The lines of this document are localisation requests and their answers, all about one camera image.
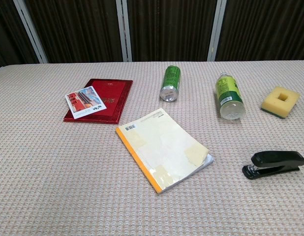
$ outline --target stapler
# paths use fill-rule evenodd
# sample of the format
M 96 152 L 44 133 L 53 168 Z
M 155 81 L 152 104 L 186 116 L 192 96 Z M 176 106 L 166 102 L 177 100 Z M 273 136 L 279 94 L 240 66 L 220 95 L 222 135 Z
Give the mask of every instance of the stapler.
M 262 151 L 251 158 L 253 165 L 244 166 L 242 171 L 248 179 L 256 179 L 289 171 L 299 171 L 304 158 L 297 151 Z

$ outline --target yellow sponge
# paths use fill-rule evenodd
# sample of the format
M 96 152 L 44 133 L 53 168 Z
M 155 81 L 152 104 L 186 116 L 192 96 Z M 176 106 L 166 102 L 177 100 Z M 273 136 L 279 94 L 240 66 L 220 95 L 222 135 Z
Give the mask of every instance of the yellow sponge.
M 261 104 L 261 109 L 280 118 L 286 118 L 299 97 L 299 93 L 277 86 Z

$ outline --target postcard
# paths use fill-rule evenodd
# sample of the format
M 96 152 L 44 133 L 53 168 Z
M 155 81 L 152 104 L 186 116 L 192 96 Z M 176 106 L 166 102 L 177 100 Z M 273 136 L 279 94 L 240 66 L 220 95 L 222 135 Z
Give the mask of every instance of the postcard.
M 75 119 L 106 109 L 93 86 L 67 94 L 65 98 Z

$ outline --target red folder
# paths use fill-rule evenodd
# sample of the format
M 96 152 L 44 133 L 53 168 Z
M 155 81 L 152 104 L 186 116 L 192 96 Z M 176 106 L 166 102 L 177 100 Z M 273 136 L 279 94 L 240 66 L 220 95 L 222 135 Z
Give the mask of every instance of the red folder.
M 132 80 L 90 79 L 85 87 L 93 86 L 107 109 L 74 119 L 69 110 L 63 121 L 118 124 L 128 97 Z

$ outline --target dark curtain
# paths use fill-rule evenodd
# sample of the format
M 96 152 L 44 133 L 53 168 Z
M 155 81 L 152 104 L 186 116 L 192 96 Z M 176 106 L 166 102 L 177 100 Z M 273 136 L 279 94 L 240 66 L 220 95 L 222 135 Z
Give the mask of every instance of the dark curtain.
M 115 0 L 25 0 L 50 63 L 122 61 Z
M 133 61 L 204 61 L 216 0 L 128 0 Z
M 304 0 L 228 0 L 216 59 L 304 59 Z
M 38 63 L 13 0 L 0 0 L 0 67 Z

